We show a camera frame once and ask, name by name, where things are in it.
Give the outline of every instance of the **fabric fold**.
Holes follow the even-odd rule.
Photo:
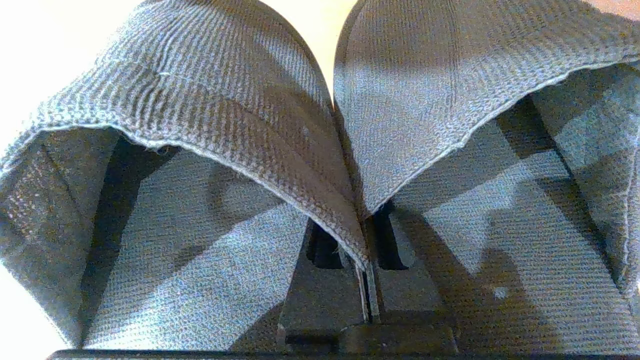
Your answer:
[[[638,23],[578,0],[360,1],[334,74],[360,218],[527,94],[638,58]]]
[[[78,129],[92,129],[83,131],[93,138]],[[0,195],[16,199],[0,210],[9,214],[8,226],[22,229],[6,243],[20,247],[30,236],[48,244],[18,255],[10,271],[29,279],[23,285],[72,346],[76,278],[84,270],[108,149],[118,138],[113,129],[150,150],[179,146],[233,168],[325,228],[358,267],[367,264],[330,96],[299,34],[257,1],[147,1],[93,69],[39,107],[0,161]],[[73,139],[59,139],[71,133]],[[94,147],[104,153],[63,166]],[[21,183],[20,193],[5,186],[10,183]],[[82,194],[81,204],[75,194]],[[64,218],[56,218],[60,209],[68,209]],[[56,219],[64,221],[48,223]],[[68,255],[55,261],[68,265],[73,281],[48,270],[46,261],[37,272],[22,273],[21,263],[67,240],[73,242]],[[43,274],[52,282],[41,281]],[[45,301],[58,292],[66,295],[55,305]]]

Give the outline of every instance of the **gray knit fabric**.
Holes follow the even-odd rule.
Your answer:
[[[395,197],[473,353],[637,354],[577,185],[526,111],[479,129]]]
[[[583,70],[532,98],[607,239],[614,278],[631,297],[640,270],[640,71],[625,64]]]
[[[150,148],[177,145],[216,160],[311,216],[357,265],[367,261],[319,67],[291,25],[256,1],[143,3],[95,67],[32,120],[0,154],[0,213],[18,230],[3,240],[1,256],[70,347],[81,331],[77,289],[91,240],[90,204],[117,138],[96,131],[48,146],[57,136],[50,131],[111,127]],[[57,161],[75,151],[86,158],[77,159],[69,181]],[[54,265],[41,259],[47,256]],[[36,270],[25,274],[26,264]]]
[[[82,333],[96,348],[228,348],[236,342],[243,349],[252,342],[251,336],[238,338],[243,331],[263,343],[269,336],[251,323],[260,317],[273,323],[305,216],[336,237],[357,266],[367,266],[358,215],[369,215],[424,169],[438,168],[437,160],[525,94],[575,70],[637,60],[639,44],[637,24],[578,0],[362,0],[338,48],[340,117],[307,46],[273,10],[254,0],[149,0],[94,68],[45,101],[0,154],[0,258],[69,347],[80,346]],[[80,282],[119,137],[114,129],[150,149],[174,145],[183,151],[141,185],[123,249],[87,329],[78,320]],[[520,277],[522,286],[512,287],[524,290],[514,290],[510,299],[526,297],[533,305],[516,311],[497,303],[481,306],[484,312],[464,310],[477,299],[465,307],[468,297],[451,297],[459,314],[476,320],[469,328],[477,348],[635,352],[637,332],[590,250],[588,232],[563,219],[574,220],[576,212],[561,211],[573,203],[554,198],[567,192],[552,191],[557,185],[545,192],[545,183],[537,182],[567,178],[557,155],[520,160],[506,152],[483,154],[452,169],[463,170],[464,179],[483,161],[509,164],[500,176],[484,173],[486,189],[445,176],[407,187],[404,193],[430,194],[413,196],[419,201],[398,197],[447,241],[468,240],[448,245],[471,272],[511,267],[504,273]],[[224,184],[236,181],[217,163],[278,198],[243,177],[228,193],[205,191],[207,171],[227,174],[220,175]],[[440,190],[449,186],[464,191],[443,199]],[[184,199],[170,196],[189,189],[195,192]],[[198,208],[214,195],[227,199],[217,203],[222,208],[232,204],[239,213]],[[436,206],[432,198],[443,203]],[[425,208],[430,201],[433,209]],[[493,247],[478,240],[488,211],[497,234]],[[206,217],[220,228],[212,229]],[[408,224],[420,224],[414,220]],[[167,234],[174,230],[180,236]],[[487,249],[510,260],[489,261],[493,265],[482,273],[478,257]],[[272,274],[269,281],[260,271]],[[508,286],[499,287],[494,293],[504,297]],[[473,296],[482,289],[467,291]],[[532,320],[535,312],[528,311],[534,309],[550,320]],[[486,325],[491,320],[497,325]],[[508,320],[523,325],[500,330]],[[523,329],[535,325],[537,331],[526,335]],[[557,341],[546,334],[556,334]]]
[[[178,153],[140,184],[84,347],[231,349],[284,301],[306,227],[261,185]],[[234,349],[275,351],[275,325]]]
[[[569,72],[640,56],[640,26],[579,0],[361,0],[335,102],[369,215],[486,121]]]

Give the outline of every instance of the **black plastic slot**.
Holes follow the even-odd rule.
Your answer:
[[[311,232],[307,248],[307,259],[320,269],[342,269],[338,242],[317,224]]]
[[[398,246],[394,229],[389,220],[389,213],[393,210],[391,202],[386,203],[373,214],[373,227],[376,231],[376,252],[378,264],[382,270],[406,270],[398,254]]]

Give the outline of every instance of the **gray mesh fabric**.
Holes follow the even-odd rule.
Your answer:
[[[528,111],[478,129],[395,197],[464,352],[636,354],[577,185]]]
[[[140,184],[84,347],[229,350],[284,301],[306,227],[261,185],[179,152]],[[234,348],[275,351],[275,331]]]
[[[578,0],[361,0],[335,102],[365,217],[527,93],[640,56],[640,26]]]
[[[605,234],[614,278],[630,297],[640,271],[640,70],[627,64],[583,70],[532,98]]]
[[[78,159],[88,170],[72,171],[67,183],[66,170],[54,162],[85,150],[58,144],[44,152],[49,131],[115,128],[152,149],[175,145],[216,160],[312,217],[357,265],[367,261],[320,70],[299,34],[256,1],[143,3],[95,67],[44,102],[32,120],[0,160],[2,214],[8,227],[40,229],[35,237],[47,244],[45,254],[53,244],[70,244],[57,258],[64,272],[52,267],[54,279],[23,281],[70,346],[79,344],[77,287],[93,216],[88,204],[74,203],[74,185],[102,181],[101,166],[117,138],[87,138],[85,148],[107,155]],[[96,185],[79,193],[93,204],[99,192]],[[39,258],[46,255],[22,252],[24,237],[17,231],[3,241],[9,250],[2,257],[14,260],[5,265],[17,277],[26,276],[22,264],[50,266]]]

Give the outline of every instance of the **fabric-covered panel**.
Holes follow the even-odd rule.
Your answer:
[[[527,93],[637,59],[639,29],[578,0],[361,0],[334,85],[361,217]]]
[[[618,286],[630,297],[640,271],[640,70],[621,64],[579,71],[532,98],[607,240]]]
[[[541,125],[515,115],[478,129],[394,197],[456,315],[460,349],[639,353],[575,181]]]
[[[69,347],[79,345],[80,281],[93,214],[117,134],[76,129],[41,136],[1,185],[2,266],[40,303]]]
[[[232,169],[181,151],[142,180],[125,221],[120,238],[100,239],[119,255],[100,264],[112,270],[85,348],[276,350],[277,309],[305,215]]]
[[[174,145],[216,160],[311,216],[356,264],[366,264],[330,96],[307,46],[283,18],[256,1],[146,1],[113,39],[94,68],[41,104],[0,159],[3,215],[11,214],[8,223],[17,229],[16,239],[2,242],[3,256],[33,247],[15,258],[13,275],[40,302],[53,303],[47,312],[68,329],[73,346],[79,337],[72,324],[80,299],[75,286],[103,178],[95,172],[95,179],[82,179],[95,188],[76,191],[80,177],[73,173],[106,166],[93,152],[108,147],[89,135],[64,139],[61,132],[44,149],[49,145],[40,135],[48,132],[115,128],[150,149]],[[13,184],[15,190],[5,192]],[[91,201],[74,203],[83,196]],[[28,224],[18,219],[29,214]],[[30,231],[37,236],[28,239]],[[66,242],[79,245],[60,246]],[[51,256],[64,261],[52,263]],[[69,276],[45,282],[45,267]],[[49,287],[43,297],[29,278],[36,275]]]

